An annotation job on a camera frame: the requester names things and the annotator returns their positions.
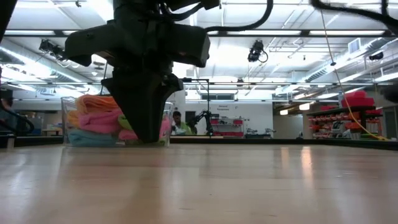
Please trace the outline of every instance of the wooden table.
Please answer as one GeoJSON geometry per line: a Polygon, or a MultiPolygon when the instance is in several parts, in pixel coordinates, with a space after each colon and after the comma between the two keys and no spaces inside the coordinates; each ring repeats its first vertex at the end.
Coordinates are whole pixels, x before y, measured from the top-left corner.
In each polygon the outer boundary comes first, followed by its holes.
{"type": "Polygon", "coordinates": [[[37,146],[0,154],[0,223],[396,224],[398,153],[37,146]]]}

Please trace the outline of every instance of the ductwork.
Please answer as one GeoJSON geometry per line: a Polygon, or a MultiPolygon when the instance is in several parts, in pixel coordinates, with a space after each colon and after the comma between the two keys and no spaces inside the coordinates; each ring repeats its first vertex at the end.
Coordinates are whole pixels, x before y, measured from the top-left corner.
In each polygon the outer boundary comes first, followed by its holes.
{"type": "Polygon", "coordinates": [[[76,72],[73,72],[67,68],[63,68],[59,64],[52,62],[51,60],[44,58],[26,48],[23,48],[7,39],[1,41],[1,47],[3,47],[6,50],[10,50],[11,52],[23,55],[24,57],[27,57],[31,60],[37,61],[37,63],[44,65],[49,69],[52,69],[53,71],[57,72],[59,75],[67,77],[73,80],[74,82],[92,82],[91,79],[83,75],[80,75],[76,72]]]}
{"type": "MultiPolygon", "coordinates": [[[[378,50],[381,50],[382,48],[386,47],[387,45],[393,43],[396,38],[377,38],[370,40],[366,43],[362,42],[362,50],[359,52],[355,53],[350,53],[349,50],[345,50],[344,52],[338,54],[337,56],[333,57],[334,61],[336,62],[335,66],[331,66],[331,59],[327,60],[325,63],[322,65],[310,70],[303,78],[301,78],[298,82],[312,82],[315,79],[327,75],[331,72],[334,71],[334,69],[339,69],[342,67],[345,67],[355,61],[359,58],[364,58],[368,57],[374,53],[376,53],[378,50]]],[[[289,93],[296,88],[298,88],[299,85],[290,85],[290,86],[284,86],[277,88],[275,93],[276,95],[279,94],[284,94],[284,93],[289,93]]]]}

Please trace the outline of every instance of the pink towel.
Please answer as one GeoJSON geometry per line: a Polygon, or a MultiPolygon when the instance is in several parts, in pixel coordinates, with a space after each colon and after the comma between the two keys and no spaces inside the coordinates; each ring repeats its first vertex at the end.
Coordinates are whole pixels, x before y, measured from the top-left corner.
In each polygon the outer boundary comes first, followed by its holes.
{"type": "MultiPolygon", "coordinates": [[[[163,119],[162,125],[160,127],[159,138],[162,138],[166,135],[167,131],[171,130],[171,122],[168,118],[163,119]]],[[[137,140],[138,137],[134,131],[123,129],[119,133],[120,140],[137,140]]]]}
{"type": "Polygon", "coordinates": [[[167,131],[171,131],[172,123],[170,122],[169,118],[164,118],[162,121],[162,125],[160,127],[159,138],[162,138],[166,135],[167,131]]]}
{"type": "Polygon", "coordinates": [[[80,129],[101,134],[110,134],[121,129],[118,122],[119,115],[123,114],[120,109],[101,113],[90,113],[79,115],[80,129]]]}
{"type": "Polygon", "coordinates": [[[119,133],[119,139],[120,140],[137,140],[138,137],[134,131],[123,129],[119,133]]]}

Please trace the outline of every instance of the yellow cable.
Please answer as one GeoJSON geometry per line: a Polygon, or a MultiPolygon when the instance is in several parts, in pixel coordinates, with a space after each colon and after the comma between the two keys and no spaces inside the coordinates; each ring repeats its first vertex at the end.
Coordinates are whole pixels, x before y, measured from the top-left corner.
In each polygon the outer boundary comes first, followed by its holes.
{"type": "MultiPolygon", "coordinates": [[[[321,16],[322,16],[323,30],[325,31],[326,42],[327,42],[327,44],[328,44],[328,50],[329,50],[329,54],[330,54],[330,59],[331,59],[331,62],[334,63],[335,61],[333,60],[333,56],[332,56],[332,54],[331,54],[331,49],[330,49],[330,44],[329,44],[329,38],[328,38],[328,34],[327,34],[327,32],[326,32],[325,18],[323,17],[323,11],[322,11],[322,9],[320,10],[320,12],[321,12],[321,16]]],[[[361,128],[362,128],[366,133],[368,133],[370,136],[372,136],[372,137],[374,137],[374,138],[376,138],[376,139],[378,139],[378,140],[388,141],[388,138],[385,138],[385,137],[383,137],[383,136],[376,136],[376,135],[374,135],[373,133],[371,133],[370,131],[368,131],[368,130],[367,130],[364,126],[362,126],[361,123],[354,117],[353,112],[352,112],[352,110],[351,110],[351,107],[349,106],[348,100],[347,100],[347,98],[346,98],[346,96],[345,96],[345,92],[344,92],[343,86],[341,85],[340,77],[338,76],[338,73],[337,73],[336,69],[333,69],[333,71],[334,71],[334,73],[336,74],[336,77],[337,77],[339,86],[340,86],[340,88],[341,88],[341,92],[343,93],[343,98],[345,99],[345,102],[346,102],[346,104],[347,104],[347,108],[348,108],[349,114],[351,115],[351,117],[353,118],[353,120],[355,121],[355,123],[358,124],[359,127],[361,127],[361,128]]]]}

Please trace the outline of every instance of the fluorescent light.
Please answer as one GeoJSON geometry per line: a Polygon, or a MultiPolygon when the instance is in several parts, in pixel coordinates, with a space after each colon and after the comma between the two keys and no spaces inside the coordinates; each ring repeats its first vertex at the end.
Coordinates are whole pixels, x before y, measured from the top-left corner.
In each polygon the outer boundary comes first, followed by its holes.
{"type": "Polygon", "coordinates": [[[289,112],[287,110],[282,110],[279,112],[280,115],[287,115],[289,112]]]}
{"type": "Polygon", "coordinates": [[[14,71],[13,69],[3,67],[2,68],[2,77],[4,78],[9,78],[11,80],[17,80],[17,81],[37,81],[39,79],[34,78],[32,76],[28,76],[26,74],[23,74],[21,72],[14,71]]]}
{"type": "Polygon", "coordinates": [[[65,34],[65,35],[70,35],[70,34],[72,34],[72,33],[74,33],[74,32],[77,32],[77,30],[64,30],[64,31],[62,31],[63,32],[63,34],[65,34]]]}
{"type": "Polygon", "coordinates": [[[55,35],[52,30],[6,30],[5,35],[55,35]]]}
{"type": "Polygon", "coordinates": [[[300,30],[245,30],[240,32],[228,32],[228,34],[241,35],[299,35],[300,30]]]}
{"type": "MultiPolygon", "coordinates": [[[[381,35],[384,30],[328,30],[328,35],[381,35]]],[[[310,35],[325,35],[324,30],[311,30],[310,35]]]]}
{"type": "Polygon", "coordinates": [[[23,61],[25,63],[24,70],[29,73],[33,73],[33,74],[40,73],[41,75],[51,75],[51,73],[52,73],[52,70],[49,69],[47,66],[45,66],[41,63],[38,63],[31,58],[27,58],[25,56],[17,54],[11,50],[5,49],[4,47],[0,47],[0,50],[23,61]]]}
{"type": "Polygon", "coordinates": [[[355,89],[352,89],[352,90],[348,90],[348,91],[346,91],[345,93],[353,93],[353,92],[355,92],[355,91],[362,90],[363,88],[364,88],[364,87],[355,88],[355,89]]]}
{"type": "Polygon", "coordinates": [[[73,85],[65,85],[65,86],[76,90],[76,87],[74,87],[73,85]]]}
{"type": "Polygon", "coordinates": [[[383,82],[383,81],[388,81],[388,80],[392,80],[398,78],[398,72],[397,73],[392,73],[392,74],[388,74],[388,75],[383,75],[377,79],[375,79],[374,81],[376,82],[383,82]]]}
{"type": "Polygon", "coordinates": [[[23,89],[23,90],[27,90],[27,91],[36,91],[34,88],[32,88],[30,86],[27,86],[27,85],[22,85],[22,84],[19,84],[19,85],[7,84],[7,85],[11,86],[11,87],[14,87],[14,88],[20,88],[20,89],[23,89]]]}
{"type": "Polygon", "coordinates": [[[340,82],[348,82],[348,81],[351,81],[351,80],[354,80],[355,78],[358,78],[358,77],[360,77],[361,76],[361,74],[354,74],[354,75],[350,75],[350,76],[347,76],[347,77],[345,77],[345,78],[342,78],[341,80],[340,80],[340,82]]]}
{"type": "Polygon", "coordinates": [[[327,98],[331,98],[331,97],[334,97],[337,95],[338,95],[338,93],[325,93],[323,95],[318,96],[317,98],[318,99],[327,99],[327,98]]]}
{"type": "Polygon", "coordinates": [[[298,106],[298,108],[299,108],[300,110],[309,110],[309,109],[310,109],[310,104],[309,104],[309,103],[306,103],[306,104],[303,104],[303,105],[298,106]]]}

